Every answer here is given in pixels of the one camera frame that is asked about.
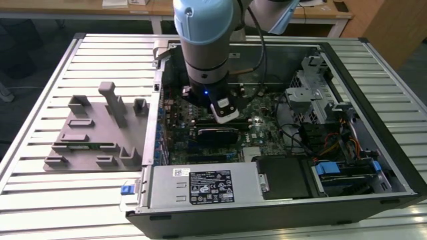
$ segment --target power supply label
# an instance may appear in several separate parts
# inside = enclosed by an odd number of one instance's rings
[[[189,173],[189,203],[192,205],[233,202],[234,191],[229,170]]]

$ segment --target blue latch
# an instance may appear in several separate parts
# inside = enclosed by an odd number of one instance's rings
[[[381,170],[381,165],[380,165],[378,161],[372,161],[372,165],[373,165],[374,171],[378,172]]]
[[[317,175],[322,175],[322,174],[338,174],[340,173],[340,169],[338,169],[338,165],[336,164],[336,162],[320,162],[316,166],[314,166],[314,170],[317,172]]]
[[[134,194],[134,185],[124,185],[120,188],[120,194],[124,195],[133,195]]]

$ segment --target slotted metal table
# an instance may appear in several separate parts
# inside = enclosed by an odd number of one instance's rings
[[[120,211],[120,186],[138,172],[45,172],[43,157],[69,114],[72,95],[104,101],[97,87],[113,81],[124,102],[150,101],[156,40],[174,35],[85,34],[74,38],[0,163],[1,239],[145,239]],[[381,120],[427,178],[427,108],[368,43],[354,38],[266,37],[266,41],[328,42]],[[342,99],[345,94],[336,86]],[[388,210],[358,223],[188,237],[188,239],[424,239],[425,202]],[[132,206],[136,201],[126,201]]]

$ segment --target motherboard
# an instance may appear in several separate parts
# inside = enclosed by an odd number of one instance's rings
[[[238,91],[250,96],[254,88],[241,86]],[[285,154],[274,116],[278,92],[264,89],[238,117],[225,124],[216,123],[208,109],[182,100],[178,91],[169,89],[164,95],[169,165],[244,162],[249,152]]]

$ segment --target circuit board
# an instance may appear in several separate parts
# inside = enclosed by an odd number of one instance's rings
[[[248,96],[254,88],[244,87]],[[181,99],[178,92],[170,91],[165,100],[166,106],[166,142],[169,152],[169,165],[189,164],[192,156],[226,156],[228,163],[244,162],[242,148],[258,147],[261,155],[285,154],[282,137],[276,126],[273,109],[278,94],[265,93],[257,96],[250,104],[240,111],[238,118],[249,123],[246,131],[238,131],[237,141],[221,147],[197,147],[196,152],[189,150],[194,144],[190,138],[193,120],[212,120],[208,110],[196,107]]]

